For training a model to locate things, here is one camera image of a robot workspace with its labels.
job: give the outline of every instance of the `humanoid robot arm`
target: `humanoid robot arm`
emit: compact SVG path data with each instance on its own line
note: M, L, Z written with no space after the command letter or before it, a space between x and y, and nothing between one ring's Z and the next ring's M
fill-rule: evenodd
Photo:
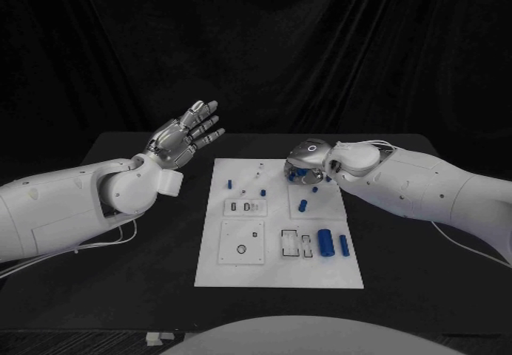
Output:
M317 183L321 172L342 190L401 217L444 223L476 235L512 264L512 183L473 174L440 158L382 141L332 147L309 139L290 152L284 175Z
M0 187L0 263L72 249L137 219L159 193L179 195L182 173L174 170L223 134L219 129L199 138L219 120L213 116L203 122L215 108L215 101L197 101L131 159L34 175Z

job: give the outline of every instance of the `robotic hand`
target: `robotic hand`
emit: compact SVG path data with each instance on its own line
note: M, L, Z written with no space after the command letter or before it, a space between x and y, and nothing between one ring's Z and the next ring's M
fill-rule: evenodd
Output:
M384 150L375 145L391 147ZM392 214L444 223L483 239L512 264L512 183L459 169L437 157L384 141L309 139L290 152L284 176L342 190Z
M0 263L73 250L130 221L157 193L177 196L183 167L223 129L199 138L219 120L216 101L197 101L156 131L141 154L16 180L0 187Z

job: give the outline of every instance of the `blue battery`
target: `blue battery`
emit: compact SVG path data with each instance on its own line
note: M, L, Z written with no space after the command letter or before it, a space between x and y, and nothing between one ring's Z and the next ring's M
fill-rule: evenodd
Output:
M346 236L343 234L339 236L339 243L342 244L343 257L349 257L349 245L346 244Z
M307 169L297 169L297 176L306 176Z
M320 246L320 254L323 257L333 256L333 236L329 229L317 231L317 245Z
M307 206L307 201L301 200L301 205L298 206L298 211L303 212L306 210L306 206Z

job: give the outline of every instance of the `robot finger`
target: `robot finger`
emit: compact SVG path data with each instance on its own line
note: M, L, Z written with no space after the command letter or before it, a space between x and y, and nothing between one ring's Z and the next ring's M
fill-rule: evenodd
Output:
M192 129L203 119L213 113L216 110L216 101L212 101L209 104L205 104L202 101L197 101L192 108L184 112L184 115L180 117L180 123L187 128Z
M196 139L193 142L195 148L202 149L225 132L226 130L221 128L200 139Z
M208 121L203 122L199 126L196 126L189 133L190 139L196 139L200 134L205 133L205 131L209 130L209 128L216 124L219 121L219 116L213 116Z

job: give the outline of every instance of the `white board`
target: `white board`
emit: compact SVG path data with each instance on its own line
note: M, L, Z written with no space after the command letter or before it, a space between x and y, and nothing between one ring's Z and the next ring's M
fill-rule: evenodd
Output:
M314 185L319 191L310 194L313 186L290 184L284 178L283 168L284 159L215 159L195 276L196 287L363 288L342 195L336 194L336 192L339 193L337 184L334 181L329 183L321 181ZM228 180L231 180L231 189L228 188ZM261 189L267 192L265 196L261 196ZM296 200L300 202L304 196L310 201L306 207L309 214L297 212L296 215L293 210L297 209L297 206L293 205L297 204ZM234 202L231 200L245 202L265 200L265 216L258 215L259 213L244 216L225 215L225 213L231 213L228 208ZM241 257L239 263L234 259L229 263L221 263L222 245L225 244L222 223L228 221L231 229L234 227L242 230L245 225L235 227L235 224L239 223L235 221L241 220L251 221L248 222L251 227L246 227L251 230L255 226L254 223L261 221L264 224L264 240L261 240L264 257L262 260ZM332 232L334 249L332 257L320 255L317 245L317 231L320 229L329 229ZM290 239L284 241L287 248L290 246L298 248L300 255L294 257L283 256L284 230L297 231L297 242L288 244ZM287 238L293 235L290 232L284 234ZM340 234L346 235L349 257L342 256ZM248 233L242 231L239 235L246 238ZM244 245L238 241L231 239L226 244L229 245L226 250L232 253L234 258L239 257L239 253L236 256L234 252L234 247L238 248L238 245Z

